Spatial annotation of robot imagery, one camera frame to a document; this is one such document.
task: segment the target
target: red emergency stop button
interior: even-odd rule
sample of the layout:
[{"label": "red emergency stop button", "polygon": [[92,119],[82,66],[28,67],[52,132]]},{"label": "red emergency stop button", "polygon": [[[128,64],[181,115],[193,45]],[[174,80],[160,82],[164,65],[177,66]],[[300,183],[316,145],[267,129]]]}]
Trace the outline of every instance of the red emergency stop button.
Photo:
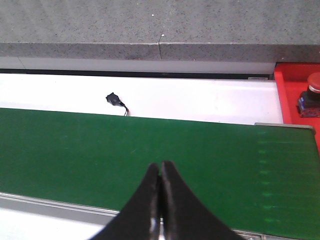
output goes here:
[{"label": "red emergency stop button", "polygon": [[308,83],[309,83],[309,86],[311,86],[310,88],[316,90],[316,92],[318,93],[318,91],[320,91],[320,71],[309,75]]}]

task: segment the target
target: green conveyor belt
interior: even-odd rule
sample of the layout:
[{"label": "green conveyor belt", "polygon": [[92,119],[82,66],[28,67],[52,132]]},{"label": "green conveyor belt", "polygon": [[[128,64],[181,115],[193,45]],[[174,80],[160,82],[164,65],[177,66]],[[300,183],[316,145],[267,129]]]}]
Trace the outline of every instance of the green conveyor belt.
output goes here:
[{"label": "green conveyor belt", "polygon": [[0,192],[120,210],[163,160],[231,228],[320,239],[310,130],[0,108]]}]

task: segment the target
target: white surface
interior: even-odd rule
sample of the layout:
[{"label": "white surface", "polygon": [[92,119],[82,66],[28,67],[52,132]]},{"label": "white surface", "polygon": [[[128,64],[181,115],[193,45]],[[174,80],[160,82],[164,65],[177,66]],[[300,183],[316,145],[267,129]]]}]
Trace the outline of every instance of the white surface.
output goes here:
[{"label": "white surface", "polygon": [[1,240],[86,240],[104,226],[0,208]]},{"label": "white surface", "polygon": [[[0,74],[0,107],[237,124],[282,123],[275,82]],[[86,239],[102,226],[0,206],[1,240]]]}]

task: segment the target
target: red panel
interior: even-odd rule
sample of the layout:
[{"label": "red panel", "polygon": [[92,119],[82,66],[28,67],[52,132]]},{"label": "red panel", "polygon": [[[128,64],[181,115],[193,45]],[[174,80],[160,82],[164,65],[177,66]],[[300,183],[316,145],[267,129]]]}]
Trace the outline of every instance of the red panel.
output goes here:
[{"label": "red panel", "polygon": [[320,117],[300,117],[297,100],[308,87],[310,74],[320,72],[319,63],[280,63],[274,70],[283,123],[311,125],[316,130],[315,140],[320,150]]}]

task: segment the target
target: gray countertop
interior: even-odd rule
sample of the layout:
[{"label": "gray countertop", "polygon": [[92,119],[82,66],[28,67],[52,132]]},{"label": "gray countertop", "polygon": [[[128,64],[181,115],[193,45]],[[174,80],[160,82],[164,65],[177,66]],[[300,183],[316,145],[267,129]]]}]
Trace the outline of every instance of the gray countertop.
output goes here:
[{"label": "gray countertop", "polygon": [[320,0],[0,0],[0,57],[320,62]]}]

